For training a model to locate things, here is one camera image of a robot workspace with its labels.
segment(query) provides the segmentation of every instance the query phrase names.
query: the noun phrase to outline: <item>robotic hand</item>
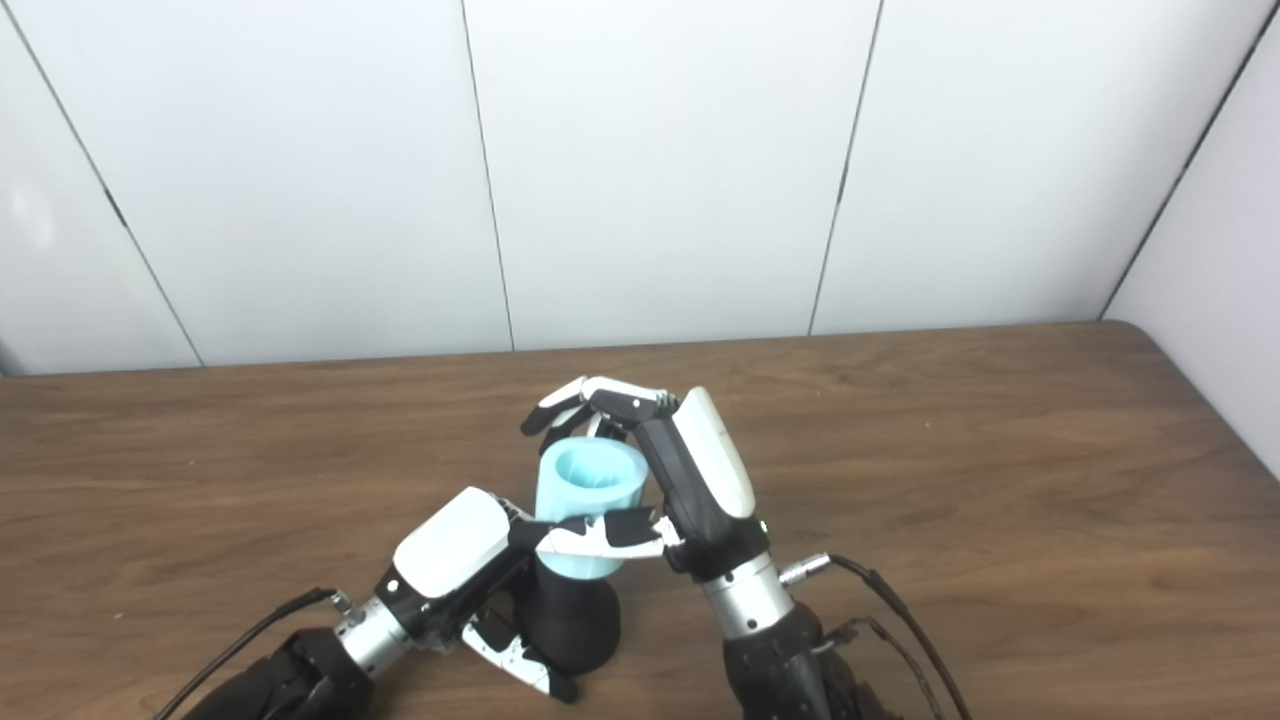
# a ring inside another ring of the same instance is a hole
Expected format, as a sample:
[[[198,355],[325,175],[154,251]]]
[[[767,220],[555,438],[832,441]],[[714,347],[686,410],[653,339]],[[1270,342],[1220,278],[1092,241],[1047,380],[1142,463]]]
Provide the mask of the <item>robotic hand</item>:
[[[778,573],[765,527],[754,515],[755,495],[742,460],[704,388],[689,391],[681,402],[663,389],[581,377],[539,402],[521,432],[545,430],[541,452],[584,423],[591,436],[635,436],[662,489],[663,516],[652,523],[649,509],[635,509],[605,512],[595,521],[531,523],[516,542],[599,557],[664,555],[675,571],[687,573],[703,588],[719,620],[728,683],[746,720],[897,717],[832,652],[852,639],[859,624],[895,646],[915,671],[934,717],[942,717],[919,665],[882,625],[856,619],[823,635],[814,612],[792,598],[787,587],[832,562],[858,573],[902,616],[952,692],[961,717],[969,717],[937,651],[874,570],[820,553]]]
[[[530,553],[508,542],[529,515],[477,488],[466,488],[410,533],[392,557],[374,597],[352,606],[338,591],[312,591],[282,607],[183,688],[182,700],[221,661],[268,624],[311,601],[333,600],[342,620],[332,629],[294,633],[271,655],[234,675],[197,703],[186,720],[351,720],[365,714],[374,680],[412,650],[448,652],[470,646],[504,671],[562,702],[577,687],[493,610],[488,600],[520,582]]]

